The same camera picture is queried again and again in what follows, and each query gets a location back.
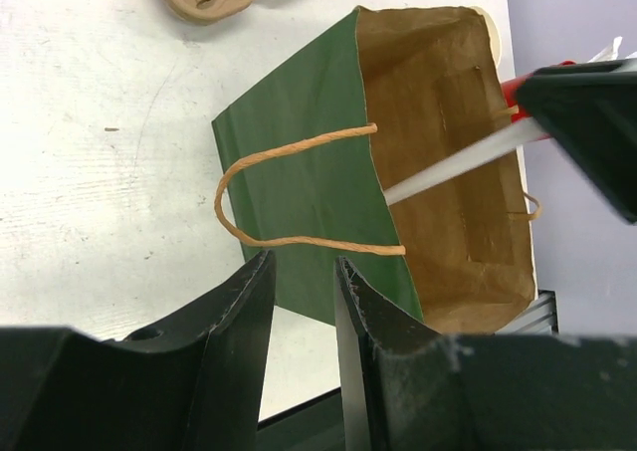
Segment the white straw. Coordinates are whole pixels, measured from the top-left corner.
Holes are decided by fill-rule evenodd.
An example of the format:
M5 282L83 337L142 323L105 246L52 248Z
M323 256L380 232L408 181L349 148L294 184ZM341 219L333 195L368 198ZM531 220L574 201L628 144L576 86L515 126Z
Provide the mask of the white straw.
M384 191L385 201L388 205L397 204L499 159L528 142L545 138L546 133L534 119L519 120L388 188Z

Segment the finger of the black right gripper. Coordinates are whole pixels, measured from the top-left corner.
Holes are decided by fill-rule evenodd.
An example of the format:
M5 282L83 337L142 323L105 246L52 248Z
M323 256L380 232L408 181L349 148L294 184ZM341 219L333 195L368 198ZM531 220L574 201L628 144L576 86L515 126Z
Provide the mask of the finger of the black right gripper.
M629 224L636 222L636 60L535 71L518 105Z

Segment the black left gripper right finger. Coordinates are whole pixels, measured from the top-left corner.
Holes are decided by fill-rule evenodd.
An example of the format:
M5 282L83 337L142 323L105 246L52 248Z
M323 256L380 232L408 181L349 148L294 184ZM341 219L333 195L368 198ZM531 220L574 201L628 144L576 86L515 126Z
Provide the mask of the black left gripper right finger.
M632 450L636 340L441 335L334 265L350 450Z

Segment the green paper bag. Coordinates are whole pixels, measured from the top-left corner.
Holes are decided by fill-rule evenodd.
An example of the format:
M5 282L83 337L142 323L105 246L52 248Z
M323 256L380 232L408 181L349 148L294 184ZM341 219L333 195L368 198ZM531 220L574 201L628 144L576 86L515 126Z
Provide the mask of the green paper bag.
M357 8L222 111L221 164L327 132L344 138L237 173L236 226L263 241L310 236L401 245L351 253L366 280L443 333L493 333L536 295L518 157L509 153L409 199L384 192L508 125L487 23L464 7Z

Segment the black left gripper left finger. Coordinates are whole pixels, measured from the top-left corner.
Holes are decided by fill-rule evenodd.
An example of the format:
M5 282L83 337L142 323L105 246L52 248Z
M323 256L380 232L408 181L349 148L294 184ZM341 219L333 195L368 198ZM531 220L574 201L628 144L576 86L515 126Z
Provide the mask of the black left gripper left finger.
M5 450L252 450L276 290L263 251L122 340L1 332Z

